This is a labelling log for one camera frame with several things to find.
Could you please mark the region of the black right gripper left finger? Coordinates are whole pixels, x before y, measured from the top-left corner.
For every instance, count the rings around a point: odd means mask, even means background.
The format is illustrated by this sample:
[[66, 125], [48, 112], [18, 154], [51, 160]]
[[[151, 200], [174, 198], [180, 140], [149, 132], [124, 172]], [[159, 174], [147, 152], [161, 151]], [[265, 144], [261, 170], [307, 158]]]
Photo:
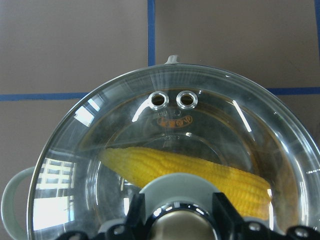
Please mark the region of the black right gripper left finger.
[[133, 196], [129, 211], [123, 223], [115, 223], [107, 230], [89, 238], [83, 231], [68, 231], [59, 236], [58, 240], [137, 240], [143, 236], [143, 217], [145, 216], [145, 194]]

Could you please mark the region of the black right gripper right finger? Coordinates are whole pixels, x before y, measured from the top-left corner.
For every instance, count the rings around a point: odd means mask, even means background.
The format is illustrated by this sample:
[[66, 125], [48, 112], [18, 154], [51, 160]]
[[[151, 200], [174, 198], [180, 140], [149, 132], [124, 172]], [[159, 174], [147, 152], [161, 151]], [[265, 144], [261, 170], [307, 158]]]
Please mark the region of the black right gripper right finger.
[[212, 194], [213, 229], [219, 240], [318, 240], [320, 233], [310, 227], [289, 227], [277, 233], [256, 220], [243, 219], [224, 193]]

